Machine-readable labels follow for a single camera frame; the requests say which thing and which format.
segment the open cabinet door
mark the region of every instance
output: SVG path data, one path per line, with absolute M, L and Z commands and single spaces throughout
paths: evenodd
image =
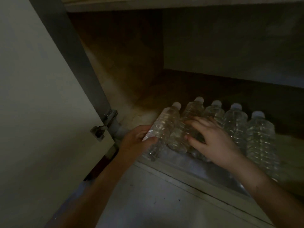
M 0 227 L 43 227 L 114 141 L 29 0 L 0 16 Z

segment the white bottle cap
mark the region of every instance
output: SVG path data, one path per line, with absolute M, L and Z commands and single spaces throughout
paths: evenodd
M 202 97 L 196 97 L 194 101 L 199 101 L 200 103 L 204 103 L 204 99 Z
M 233 103 L 230 109 L 240 109 L 242 110 L 242 105 L 240 103 Z
M 265 115 L 262 111 L 253 111 L 251 118 L 262 117 L 265 118 Z
M 180 110 L 181 109 L 181 104 L 179 103 L 179 102 L 174 102 L 173 104 L 172 104 L 172 106 L 174 106 L 174 107 L 176 107 L 178 110 Z
M 218 107 L 222 107 L 222 102 L 220 100 L 214 100 L 211 105 L 216 105 Z

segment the metal hinge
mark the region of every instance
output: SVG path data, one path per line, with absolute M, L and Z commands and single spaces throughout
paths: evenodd
M 113 120 L 116 118 L 118 112 L 117 110 L 109 110 L 104 116 L 103 126 L 94 126 L 90 132 L 98 140 L 102 141 L 104 138 L 104 132 L 111 126 Z

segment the person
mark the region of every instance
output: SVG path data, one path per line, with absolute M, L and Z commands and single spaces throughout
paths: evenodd
M 188 142 L 212 162 L 231 172 L 276 227 L 304 227 L 304 206 L 243 156 L 214 119 L 194 117 L 185 123 L 198 130 L 206 141 L 201 143 L 186 136 Z M 143 151 L 157 142 L 155 137 L 142 141 L 149 129 L 150 126 L 138 126 L 124 137 L 113 161 L 72 208 L 59 218 L 56 227 L 96 226 L 123 173 Z

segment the person's left arm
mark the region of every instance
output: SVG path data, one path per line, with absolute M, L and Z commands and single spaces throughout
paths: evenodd
M 58 220 L 59 228 L 94 228 L 103 212 L 113 189 L 123 173 L 150 145 L 157 142 L 152 137 L 142 142 L 151 126 L 138 126 L 124 137 L 119 152 L 101 172 L 95 182 Z

